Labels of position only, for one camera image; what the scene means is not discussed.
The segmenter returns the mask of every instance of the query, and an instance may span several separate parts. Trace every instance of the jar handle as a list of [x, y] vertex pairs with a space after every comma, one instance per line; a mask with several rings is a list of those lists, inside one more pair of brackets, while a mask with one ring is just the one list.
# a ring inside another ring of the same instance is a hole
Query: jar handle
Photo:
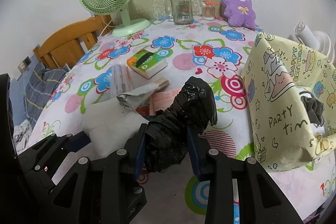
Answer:
[[170, 17], [170, 18], [173, 17], [171, 0], [165, 0], [165, 11], [166, 11], [166, 17]]

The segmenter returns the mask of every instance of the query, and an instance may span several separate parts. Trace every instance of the yellow paper bag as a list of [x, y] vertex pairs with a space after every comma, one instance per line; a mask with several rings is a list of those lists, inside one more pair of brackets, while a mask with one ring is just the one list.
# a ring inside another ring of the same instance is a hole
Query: yellow paper bag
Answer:
[[[247, 91], [255, 157], [267, 171], [317, 162], [335, 149], [336, 70], [326, 56], [261, 32], [241, 77]], [[329, 136], [314, 136], [296, 87], [312, 92], [324, 104]]]

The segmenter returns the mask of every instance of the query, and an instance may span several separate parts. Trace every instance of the metal bolt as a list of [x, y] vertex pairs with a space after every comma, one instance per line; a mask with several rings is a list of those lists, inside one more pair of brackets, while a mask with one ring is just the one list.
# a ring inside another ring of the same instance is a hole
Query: metal bolt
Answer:
[[217, 149], [214, 149], [214, 148], [211, 148], [211, 149], [209, 150], [209, 154], [210, 154], [210, 155], [213, 155], [213, 156], [216, 156], [216, 155], [218, 155], [218, 150], [217, 150]]
[[87, 158], [86, 158], [86, 157], [82, 157], [82, 158], [80, 158], [80, 159], [78, 160], [78, 163], [79, 163], [79, 164], [85, 164], [85, 163], [87, 163]]
[[249, 164], [256, 164], [256, 163], [257, 163], [257, 160], [256, 160], [255, 158], [253, 158], [253, 157], [248, 157], [248, 158], [247, 158], [247, 162], [248, 162]]
[[123, 155], [125, 155], [127, 153], [127, 151], [126, 151], [126, 149], [119, 149], [118, 151], [117, 151], [117, 154], [119, 155], [119, 156], [123, 156]]
[[133, 191], [134, 191], [134, 194], [140, 194], [142, 192], [142, 187], [134, 187]]

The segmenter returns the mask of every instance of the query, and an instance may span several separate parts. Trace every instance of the white tube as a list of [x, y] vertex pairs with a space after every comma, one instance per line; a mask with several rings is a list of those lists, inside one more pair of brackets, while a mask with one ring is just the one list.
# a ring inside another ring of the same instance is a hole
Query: white tube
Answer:
[[294, 28], [294, 33], [296, 38], [307, 47], [310, 47], [314, 50], [319, 49], [320, 44], [318, 40], [311, 32], [308, 25], [306, 25], [304, 22], [300, 22], [298, 25], [296, 25]]

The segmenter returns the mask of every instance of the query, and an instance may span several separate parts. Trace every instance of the purple plush toy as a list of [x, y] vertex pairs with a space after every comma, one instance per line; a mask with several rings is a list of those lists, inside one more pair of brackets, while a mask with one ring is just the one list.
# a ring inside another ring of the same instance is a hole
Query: purple plush toy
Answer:
[[225, 5], [224, 16], [228, 18], [229, 25], [233, 27], [244, 26], [255, 29], [255, 12], [251, 0], [221, 0]]

